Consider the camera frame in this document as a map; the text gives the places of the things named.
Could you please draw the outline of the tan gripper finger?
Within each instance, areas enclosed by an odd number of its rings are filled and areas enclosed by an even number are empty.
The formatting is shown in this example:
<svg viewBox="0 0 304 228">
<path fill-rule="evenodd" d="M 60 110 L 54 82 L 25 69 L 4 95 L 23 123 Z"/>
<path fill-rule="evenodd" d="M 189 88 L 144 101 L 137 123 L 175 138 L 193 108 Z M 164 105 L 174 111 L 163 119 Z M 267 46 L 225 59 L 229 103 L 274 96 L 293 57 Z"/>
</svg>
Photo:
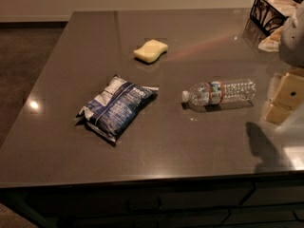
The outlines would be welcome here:
<svg viewBox="0 0 304 228">
<path fill-rule="evenodd" d="M 292 111 L 287 108 L 270 104 L 266 110 L 264 119 L 266 122 L 272 124 L 283 124 L 291 116 L 291 114 Z"/>
<path fill-rule="evenodd" d="M 303 102 L 304 78 L 300 75 L 287 72 L 281 77 L 274 96 L 274 103 L 294 110 Z"/>
</svg>

